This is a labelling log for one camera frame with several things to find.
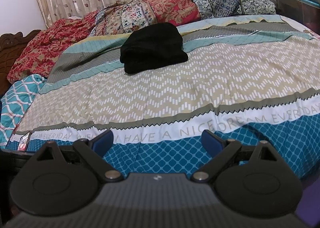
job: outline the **red damask fabric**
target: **red damask fabric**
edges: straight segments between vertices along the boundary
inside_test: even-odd
[[[192,0],[143,0],[150,4],[158,23],[175,26],[200,20],[198,8]]]
[[[47,77],[62,52],[70,45],[85,39],[95,26],[97,11],[83,19],[60,19],[31,40],[15,61],[7,79],[10,83],[30,74]]]

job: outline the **black fabric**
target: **black fabric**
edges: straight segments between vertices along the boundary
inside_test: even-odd
[[[182,36],[170,23],[160,23],[133,32],[120,49],[120,62],[126,73],[138,73],[183,63]]]

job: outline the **white wall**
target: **white wall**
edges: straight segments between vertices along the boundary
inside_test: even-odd
[[[0,0],[0,35],[45,28],[37,0]]]

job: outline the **wooden headboard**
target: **wooden headboard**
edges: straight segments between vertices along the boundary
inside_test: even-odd
[[[40,30],[33,30],[27,36],[23,37],[22,32],[13,34],[4,34],[0,36],[0,97],[6,93],[11,84],[7,81],[7,75],[21,55],[23,49],[27,46]]]

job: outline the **purple object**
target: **purple object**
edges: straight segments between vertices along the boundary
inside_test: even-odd
[[[320,223],[320,170],[302,181],[303,194],[296,215],[310,227]]]

